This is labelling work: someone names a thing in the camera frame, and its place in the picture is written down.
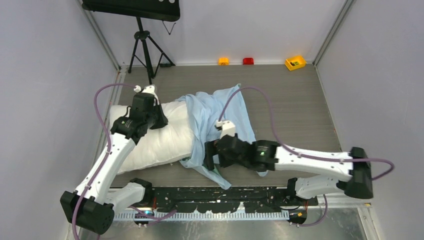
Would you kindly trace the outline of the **orange small block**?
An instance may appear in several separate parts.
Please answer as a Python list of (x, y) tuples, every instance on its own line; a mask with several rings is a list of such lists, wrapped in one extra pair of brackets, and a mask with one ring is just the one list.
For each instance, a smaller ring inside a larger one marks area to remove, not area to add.
[(220, 65), (220, 66), (227, 66), (229, 64), (230, 64), (230, 60), (227, 57), (220, 57), (218, 59), (218, 65)]

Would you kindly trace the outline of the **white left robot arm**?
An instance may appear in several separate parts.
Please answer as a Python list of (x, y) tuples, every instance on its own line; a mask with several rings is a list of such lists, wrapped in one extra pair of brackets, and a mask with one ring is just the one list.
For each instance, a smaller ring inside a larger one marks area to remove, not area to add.
[(88, 175), (73, 192), (65, 191), (60, 198), (75, 239), (78, 238), (77, 227), (102, 235), (112, 225), (116, 214), (136, 203), (148, 207), (153, 202), (152, 184), (139, 178), (113, 193), (109, 193), (109, 189), (125, 159), (148, 130), (167, 124), (154, 92), (142, 91), (134, 95), (126, 113), (114, 121), (106, 147)]

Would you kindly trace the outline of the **slotted aluminium rail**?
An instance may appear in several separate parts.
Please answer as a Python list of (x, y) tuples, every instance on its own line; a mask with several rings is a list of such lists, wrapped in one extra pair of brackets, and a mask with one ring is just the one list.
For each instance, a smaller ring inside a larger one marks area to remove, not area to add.
[[(165, 218), (165, 221), (259, 221), (259, 220), (290, 220), (294, 217), (304, 217), (303, 213), (290, 213), (287, 210), (278, 212), (254, 212), (247, 213), (243, 209), (235, 212), (213, 213), (210, 210), (205, 213), (198, 211), (191, 213), (177, 212), (170, 217)], [(154, 221), (154, 218), (142, 216), (136, 210), (124, 210), (117, 214), (114, 221)]]

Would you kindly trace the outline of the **black tripod stand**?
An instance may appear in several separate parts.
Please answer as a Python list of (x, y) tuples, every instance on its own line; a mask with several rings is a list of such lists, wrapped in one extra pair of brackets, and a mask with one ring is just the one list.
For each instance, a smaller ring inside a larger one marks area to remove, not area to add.
[[(130, 74), (132, 72), (134, 61), (138, 60), (141, 65), (146, 69), (148, 83), (150, 85), (153, 84), (153, 79), (156, 77), (159, 68), (170, 68), (176, 66), (176, 64), (171, 60), (171, 58), (164, 52), (164, 50), (158, 45), (158, 43), (151, 37), (151, 34), (148, 30), (144, 30), (142, 19), (140, 17), (136, 17), (138, 31), (134, 33), (134, 46), (131, 54), (131, 59), (129, 63), (129, 67), (127, 72)], [(154, 69), (152, 59), (150, 56), (150, 51), (148, 47), (148, 41), (150, 41), (160, 52), (160, 57), (157, 62), (157, 65)], [(141, 43), (141, 47), (143, 50), (144, 61), (142, 61), (137, 56), (138, 45)]]

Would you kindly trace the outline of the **white pillow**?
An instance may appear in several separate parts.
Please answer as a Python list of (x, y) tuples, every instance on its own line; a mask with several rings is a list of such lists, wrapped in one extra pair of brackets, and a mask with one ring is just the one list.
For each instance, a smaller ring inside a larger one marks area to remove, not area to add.
[(171, 164), (190, 158), (194, 144), (194, 131), (189, 122), (185, 101), (161, 104), (168, 124), (149, 129), (123, 161), (117, 174)]

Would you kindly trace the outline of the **light blue pillowcase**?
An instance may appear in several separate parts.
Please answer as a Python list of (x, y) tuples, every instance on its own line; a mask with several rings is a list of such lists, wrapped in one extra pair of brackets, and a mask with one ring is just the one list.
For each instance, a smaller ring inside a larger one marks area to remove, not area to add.
[[(216, 170), (209, 171), (203, 166), (206, 153), (205, 143), (220, 137), (221, 133), (215, 128), (215, 124), (230, 96), (240, 88), (241, 84), (236, 84), (230, 88), (216, 90), (212, 94), (199, 91), (196, 94), (187, 94), (177, 99), (179, 102), (186, 103), (189, 126), (194, 134), (191, 155), (181, 160), (181, 165), (194, 169), (225, 190), (231, 187), (230, 182)], [(222, 119), (235, 124), (238, 138), (242, 141), (249, 143), (256, 141), (242, 93), (236, 93), (231, 99)]]

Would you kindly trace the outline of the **black panel on tripod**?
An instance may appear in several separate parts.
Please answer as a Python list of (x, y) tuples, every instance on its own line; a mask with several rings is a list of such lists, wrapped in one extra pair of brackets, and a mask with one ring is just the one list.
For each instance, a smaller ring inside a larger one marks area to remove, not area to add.
[(82, 8), (165, 22), (176, 22), (181, 17), (178, 0), (84, 0)]

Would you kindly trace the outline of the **red small block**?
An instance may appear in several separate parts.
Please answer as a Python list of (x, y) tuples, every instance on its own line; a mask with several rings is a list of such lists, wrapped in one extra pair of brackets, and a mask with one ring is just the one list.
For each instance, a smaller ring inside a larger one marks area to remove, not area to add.
[(243, 65), (254, 65), (255, 64), (254, 58), (252, 58), (252, 57), (245, 57), (242, 60), (242, 64)]

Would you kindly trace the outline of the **yellow small bin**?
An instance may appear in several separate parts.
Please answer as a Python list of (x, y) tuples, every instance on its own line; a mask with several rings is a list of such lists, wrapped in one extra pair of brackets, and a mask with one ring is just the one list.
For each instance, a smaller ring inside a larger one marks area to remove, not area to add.
[(287, 58), (284, 64), (289, 71), (294, 71), (305, 67), (307, 61), (301, 55), (297, 55), (294, 57)]

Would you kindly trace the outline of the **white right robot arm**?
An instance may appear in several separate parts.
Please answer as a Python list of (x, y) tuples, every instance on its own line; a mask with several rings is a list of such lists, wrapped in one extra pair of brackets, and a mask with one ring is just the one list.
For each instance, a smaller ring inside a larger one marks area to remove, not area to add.
[(259, 173), (266, 171), (300, 171), (313, 177), (293, 177), (287, 181), (285, 198), (291, 205), (299, 205), (317, 195), (344, 193), (355, 199), (374, 197), (371, 164), (365, 161), (363, 148), (349, 152), (322, 152), (292, 147), (286, 150), (276, 141), (242, 141), (236, 135), (225, 135), (204, 144), (203, 165), (208, 170), (218, 165), (226, 168), (240, 165)]

